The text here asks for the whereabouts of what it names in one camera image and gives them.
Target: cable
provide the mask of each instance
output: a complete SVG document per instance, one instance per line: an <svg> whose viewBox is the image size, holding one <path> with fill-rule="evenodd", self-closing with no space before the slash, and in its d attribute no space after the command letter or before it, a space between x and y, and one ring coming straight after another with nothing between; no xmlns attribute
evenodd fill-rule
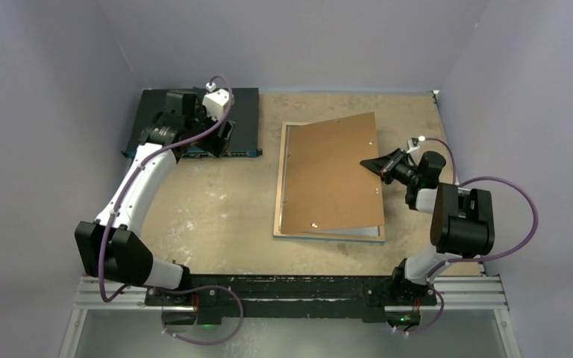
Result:
<svg viewBox="0 0 573 358"><path fill-rule="evenodd" d="M471 183L476 183L478 181L495 181L498 183L502 183L505 185L510 186L511 188L515 189L516 191L518 191L520 194L522 194L522 196L524 196L524 198L526 199L526 201L528 202L528 204L530 205L530 210L533 212L533 224L530 227L530 231L528 231L528 235L526 235L526 237L517 245L513 246L511 249L506 250L504 252L501 252L500 254L495 254L495 255L489 255L489 256L485 256L485 257L478 257L478 258L470 258L470 259L450 259L450 260L445 260L442 261L441 263L439 263L438 265L434 266L428 273L427 273L427 286L429 287L429 289L431 289L433 291L433 293L435 295L438 296L438 298L440 298L440 310L438 310L438 313L436 314L436 317L434 317L431 321L429 321L427 324L422 325L418 330L414 330L412 332L398 332L396 330L392 330L393 332L398 332L400 334L404 334L405 336L410 336L413 334L417 334L417 333L421 333L424 332L426 329L428 329L429 327L431 327L433 324L436 323L436 321L438 321L438 319L440 318L440 316L442 315L442 312L445 310L445 300L442 299L442 294L440 292L438 292L432 284L432 281L430 280L431 277L440 269L442 268L444 265L448 265L448 264L452 264L452 263L484 263L486 261L493 261L493 260L498 260L501 259L503 257L509 256L511 254L516 253L517 251L521 250L524 246L526 246L526 244L528 244L530 242L530 240L533 238L533 236L535 236L535 233L537 232L537 228L539 226L539 212L537 211L537 206L535 205L533 199L530 197L530 195L528 195L528 193L521 188L519 185L513 183L510 180L507 179L503 179L503 178L498 178L498 177L493 177L493 176L485 176L485 177L477 177L477 178L473 178L473 179L469 179L463 183L460 184L460 186L467 186Z"/></svg>
<svg viewBox="0 0 573 358"><path fill-rule="evenodd" d="M213 83L214 80L216 80L217 78L220 78L221 80L223 80L225 82L225 85L228 88L228 92L230 94L232 94L233 91L231 90L231 86L229 84L229 81L227 80L227 78L225 78L225 76L222 76L222 75L213 76L210 79L210 82L208 82L208 83L210 83L210 84ZM193 137L190 137L188 139L184 139L180 142L176 142L176 143L173 143L171 145L167 145L163 148L160 148L157 151L150 153L150 155L148 155L146 158L144 158L144 160L142 160L140 165L135 168L135 170L133 171L131 176L128 177L128 180L126 180L126 185L124 185L122 190L117 195L117 199L115 200L115 204L113 205L113 213L111 215L109 215L109 220L107 222L107 226L104 228L104 232L102 234L102 244L100 245L100 254L98 257L98 278L99 278L99 286L100 286L100 296L104 302L106 302L106 303L111 302L115 297L117 297L117 295L122 293L122 290L125 289L127 286L127 285L124 285L124 286L120 287L110 297L107 297L107 292L106 292L106 289L104 287L104 255L106 254L108 238L110 235L110 229L113 226L113 222L115 221L116 213L118 212L119 208L122 206L122 202L124 201L124 197L128 193L128 190L131 188L131 185L133 185L133 182L137 179L137 176L140 174L140 171L143 170L143 168L145 168L146 164L148 164L148 162L150 162L157 155L159 155L165 151L169 151L171 149L196 142L197 140L211 134L217 128L219 128L221 126L221 124L225 121L225 118L227 118L227 116L229 114L229 111L231 109L231 102L232 101L228 101L228 105L225 108L225 112L223 113L223 116L218 121L216 121L216 123L214 123L214 125L212 127L208 128L206 131L204 131L200 134L197 134Z"/></svg>
<svg viewBox="0 0 573 358"><path fill-rule="evenodd" d="M447 149L447 152L449 153L449 160L451 161L451 170L454 173L453 174L453 178L451 179L451 183L455 184L457 183L457 172L456 172L456 160L454 159L454 153L451 151L451 148L449 148L449 145L442 139L440 138L436 138L433 136L429 136L429 137L425 137L425 140L431 140L433 142L438 142L442 145L445 146L445 148Z"/></svg>
<svg viewBox="0 0 573 358"><path fill-rule="evenodd" d="M166 322L163 320L163 315L161 316L161 326L163 327L163 331L161 332L168 334L169 336L171 336L172 338L176 338L176 339L180 339L182 341L188 342L188 343L192 343L194 345L220 345L223 342L228 341L229 339L231 339L233 336L236 335L236 333L238 333L238 331L240 330L240 328L242 327L242 323L244 321L244 317L242 314L242 302L240 300L240 298L238 298L238 296L234 293L234 291L230 290L227 287L224 286L201 286L201 287L197 287L195 289L187 289L184 291L175 291L174 289L162 289L162 288L156 288L157 291L163 292L163 293L169 293L171 295L187 295L189 293L194 293L194 292L198 292L198 291L203 291L205 289L220 289L222 291L226 291L227 293L229 293L231 295L231 297L234 298L234 300L236 301L236 303L238 304L238 309L240 311L240 319L238 320L238 324L236 325L236 327L234 328L234 330L231 331L231 333L229 333L227 336L221 338L221 339L217 339L216 341L211 341L211 342L206 342L206 341L198 341L196 339L191 339L191 338L187 338L187 337L183 337L183 336L179 336L177 333L172 332L167 326L166 326Z"/></svg>

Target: table surface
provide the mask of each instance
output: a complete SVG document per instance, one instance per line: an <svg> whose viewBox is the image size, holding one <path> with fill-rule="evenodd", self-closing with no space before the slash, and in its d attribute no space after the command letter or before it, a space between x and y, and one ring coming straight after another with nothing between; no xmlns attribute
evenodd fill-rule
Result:
<svg viewBox="0 0 573 358"><path fill-rule="evenodd" d="M430 95L260 95L263 156L181 160L146 216L141 240L158 258L202 274L390 274L429 243L431 216L409 210L405 187L383 187L384 244L276 239L272 235L282 122L320 122L375 112L380 155L412 136L443 138ZM438 151L438 143L423 143ZM449 165L441 180L451 179ZM479 275L458 263L444 274Z"/></svg>

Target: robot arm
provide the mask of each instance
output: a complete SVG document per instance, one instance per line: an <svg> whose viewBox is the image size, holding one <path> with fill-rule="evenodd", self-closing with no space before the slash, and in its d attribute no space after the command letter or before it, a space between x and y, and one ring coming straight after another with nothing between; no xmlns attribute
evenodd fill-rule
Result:
<svg viewBox="0 0 573 358"><path fill-rule="evenodd" d="M488 254L495 239L491 193L481 189L463 189L440 183L445 158L433 151L425 152L418 165L418 140L408 141L409 150L361 161L361 165L379 175L386 184L394 180L407 186L405 203L411 210L432 215L430 244L417 255L399 265L403 278L416 285L426 285L447 269L436 268L442 261Z"/></svg>
<svg viewBox="0 0 573 358"><path fill-rule="evenodd" d="M105 225L111 215L116 218L110 229L104 255L104 275L109 280L132 286L156 286L177 289L189 286L190 270L182 265L167 263L154 258L141 242L142 225L164 178L172 171L181 155L191 146L222 156L228 148L234 124L223 122L221 128L198 142L169 149L152 158L142 170L141 162L160 149L195 136L214 126L224 115L225 107L233 96L227 91L209 89L201 104L193 92L170 91L166 95L166 109L154 116L152 123L143 130L140 145L128 174L107 206L94 222L80 222L75 238L85 272L98 277L98 259ZM114 212L120 192L128 185L129 177L137 173L128 188L122 209Z"/></svg>

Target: cardboard sheet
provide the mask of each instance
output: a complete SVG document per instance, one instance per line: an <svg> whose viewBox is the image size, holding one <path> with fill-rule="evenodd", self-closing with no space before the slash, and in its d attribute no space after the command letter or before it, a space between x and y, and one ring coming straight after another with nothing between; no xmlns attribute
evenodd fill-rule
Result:
<svg viewBox="0 0 573 358"><path fill-rule="evenodd" d="M378 157L374 113L290 129L281 233L384 225L381 180L363 168Z"/></svg>
<svg viewBox="0 0 573 358"><path fill-rule="evenodd" d="M278 187L275 195L275 215L273 221L273 237L279 239L311 239L336 242L385 242L385 227L353 227L346 229L318 230L312 232L284 234L280 230L282 219L282 194L284 190L284 175L286 174L287 139L289 132L296 126L308 125L309 123L283 122L282 136L280 140L280 159L278 165Z"/></svg>

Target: lavender wall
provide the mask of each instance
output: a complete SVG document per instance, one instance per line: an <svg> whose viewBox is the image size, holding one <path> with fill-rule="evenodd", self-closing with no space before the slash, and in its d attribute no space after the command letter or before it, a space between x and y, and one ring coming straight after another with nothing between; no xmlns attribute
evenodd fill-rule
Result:
<svg viewBox="0 0 573 358"><path fill-rule="evenodd" d="M440 88L488 0L99 0L144 87Z"/></svg>
<svg viewBox="0 0 573 358"><path fill-rule="evenodd" d="M462 180L500 175L539 205L532 243L500 273L525 357L573 357L573 1L492 0L439 94ZM494 190L498 244L530 225L523 200Z"/></svg>
<svg viewBox="0 0 573 358"><path fill-rule="evenodd" d="M137 82L93 0L0 0L0 357L55 357Z"/></svg>

